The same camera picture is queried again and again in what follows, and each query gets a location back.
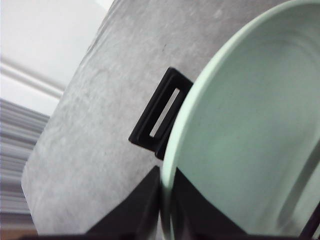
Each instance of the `mint green bowl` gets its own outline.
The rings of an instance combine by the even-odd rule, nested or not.
[[[319,141],[320,0],[288,1],[238,31],[188,93],[161,172],[165,237],[176,167],[248,233],[298,235],[320,200]]]

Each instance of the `black plastic clip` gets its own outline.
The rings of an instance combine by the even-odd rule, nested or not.
[[[176,116],[192,85],[193,83],[188,78],[173,67],[169,67],[135,125],[129,141],[153,151],[158,159],[163,160]],[[175,89],[179,90],[178,95],[154,136],[150,136]]]

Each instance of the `wall molding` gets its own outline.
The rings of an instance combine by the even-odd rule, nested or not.
[[[9,59],[1,56],[1,75],[5,75],[12,81],[17,81],[27,87],[36,89],[46,95],[59,100],[64,93],[64,87],[52,83],[43,76],[28,71]]]

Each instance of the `white wall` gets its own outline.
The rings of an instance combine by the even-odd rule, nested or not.
[[[1,0],[1,98],[51,115],[112,0]]]

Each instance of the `gray concrete surface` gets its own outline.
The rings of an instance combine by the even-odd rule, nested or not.
[[[116,0],[25,166],[38,232],[84,233],[118,205],[161,164],[128,137],[166,69],[195,80],[236,31],[282,2]]]

